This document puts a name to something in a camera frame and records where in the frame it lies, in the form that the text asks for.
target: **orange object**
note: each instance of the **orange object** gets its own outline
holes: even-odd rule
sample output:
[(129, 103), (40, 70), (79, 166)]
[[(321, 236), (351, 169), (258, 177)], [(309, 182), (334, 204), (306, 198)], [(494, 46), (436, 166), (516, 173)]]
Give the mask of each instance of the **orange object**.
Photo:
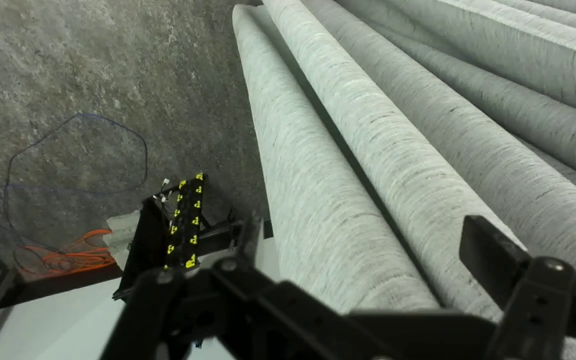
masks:
[(90, 244), (94, 238), (100, 238), (105, 235), (111, 235), (111, 228), (94, 228), (80, 236), (80, 242), (89, 244), (90, 251), (63, 253), (63, 255), (53, 253), (38, 244), (25, 242), (25, 247), (18, 251), (33, 253), (34, 256), (40, 259), (43, 267), (31, 270), (27, 264), (18, 262), (18, 269), (25, 280), (47, 280), (84, 272), (99, 272), (117, 267), (114, 259), (107, 248)]

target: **gray floor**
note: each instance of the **gray floor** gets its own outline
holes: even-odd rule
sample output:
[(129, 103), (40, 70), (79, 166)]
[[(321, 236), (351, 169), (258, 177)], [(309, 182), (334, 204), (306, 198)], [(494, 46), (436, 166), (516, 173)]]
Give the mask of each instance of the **gray floor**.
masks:
[(256, 208), (234, 4), (0, 0), (2, 253), (18, 238), (75, 248), (197, 170), (213, 177), (213, 219)]

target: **yellow label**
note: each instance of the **yellow label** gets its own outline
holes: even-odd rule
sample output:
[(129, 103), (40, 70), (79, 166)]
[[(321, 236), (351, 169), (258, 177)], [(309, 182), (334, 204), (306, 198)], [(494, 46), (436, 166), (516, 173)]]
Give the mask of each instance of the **yellow label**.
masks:
[(187, 262), (187, 269), (194, 269), (197, 267), (197, 255), (191, 256), (191, 261)]

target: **black metal bracket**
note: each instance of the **black metal bracket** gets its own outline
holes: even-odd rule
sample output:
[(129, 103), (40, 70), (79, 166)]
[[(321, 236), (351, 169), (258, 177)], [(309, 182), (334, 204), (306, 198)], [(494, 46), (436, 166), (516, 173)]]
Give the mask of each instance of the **black metal bracket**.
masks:
[(530, 259), (485, 219), (466, 219), (463, 262), (505, 309), (501, 325), (466, 314), (340, 317), (303, 289), (275, 284), (242, 259), (150, 270), (131, 290), (105, 360), (187, 359), (219, 338), (245, 360), (557, 360), (576, 336), (576, 270)]
[(576, 270), (530, 259), (481, 217), (464, 221), (461, 259), (505, 309), (488, 359), (561, 359), (564, 338), (576, 338)]

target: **bolt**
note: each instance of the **bolt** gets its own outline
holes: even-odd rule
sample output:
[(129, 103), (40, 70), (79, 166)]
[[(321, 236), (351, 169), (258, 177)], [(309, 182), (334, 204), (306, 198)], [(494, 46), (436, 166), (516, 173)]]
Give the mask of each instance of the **bolt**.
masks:
[(158, 284), (169, 284), (172, 283), (172, 272), (171, 270), (160, 270), (160, 275), (157, 277)]
[(558, 262), (558, 261), (548, 261), (546, 269), (553, 270), (553, 272), (564, 272), (567, 267), (563, 262)]
[(223, 262), (224, 272), (234, 272), (236, 270), (236, 261), (229, 259)]

